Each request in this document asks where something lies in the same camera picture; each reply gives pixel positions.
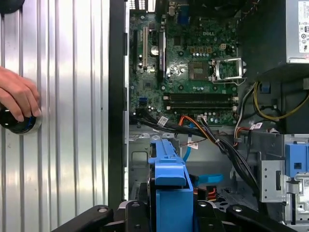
black plastic frame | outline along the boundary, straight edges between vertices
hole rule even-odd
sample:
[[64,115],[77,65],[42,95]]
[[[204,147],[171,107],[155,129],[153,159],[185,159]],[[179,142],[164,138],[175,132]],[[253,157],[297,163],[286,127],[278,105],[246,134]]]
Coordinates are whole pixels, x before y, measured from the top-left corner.
[[108,206],[124,198],[125,0],[110,0]]

white connector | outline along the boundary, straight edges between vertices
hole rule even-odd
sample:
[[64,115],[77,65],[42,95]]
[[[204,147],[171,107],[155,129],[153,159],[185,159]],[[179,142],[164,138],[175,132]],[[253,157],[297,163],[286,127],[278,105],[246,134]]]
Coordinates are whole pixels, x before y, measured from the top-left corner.
[[204,121],[207,122],[207,116],[205,116],[205,115],[198,115],[197,116],[198,121],[202,121],[202,119],[204,119]]

pcie slot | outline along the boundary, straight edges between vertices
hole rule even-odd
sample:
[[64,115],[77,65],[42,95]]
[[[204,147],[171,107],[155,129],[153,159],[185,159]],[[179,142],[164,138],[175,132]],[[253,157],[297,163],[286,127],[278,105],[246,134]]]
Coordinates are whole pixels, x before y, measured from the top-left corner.
[[165,31],[161,30],[159,31],[159,56],[158,56],[158,82],[162,82],[164,80],[165,71],[166,71],[166,37],[165,37]]
[[137,71],[137,40],[138,40],[138,31],[133,31],[133,73]]

metal bracket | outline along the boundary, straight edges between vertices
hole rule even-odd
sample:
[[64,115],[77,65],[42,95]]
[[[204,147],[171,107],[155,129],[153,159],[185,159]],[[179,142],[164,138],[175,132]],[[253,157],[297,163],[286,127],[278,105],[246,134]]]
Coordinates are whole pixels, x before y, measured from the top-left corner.
[[260,167],[260,201],[281,203],[286,199],[284,188],[284,161],[261,160]]
[[[237,75],[222,78],[223,73],[220,72],[220,65],[231,62],[236,62]],[[246,81],[246,78],[242,77],[247,71],[244,69],[244,66],[246,65],[247,64],[241,59],[241,57],[212,59],[211,66],[213,68],[213,74],[211,80],[214,84],[234,83],[235,85],[240,86]]]

ram slot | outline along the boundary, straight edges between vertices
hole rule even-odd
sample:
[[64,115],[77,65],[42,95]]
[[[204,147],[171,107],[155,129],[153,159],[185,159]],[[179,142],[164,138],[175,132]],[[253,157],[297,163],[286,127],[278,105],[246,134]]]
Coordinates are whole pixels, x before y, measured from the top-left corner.
[[231,110],[235,105],[230,94],[171,94],[164,95],[167,110]]

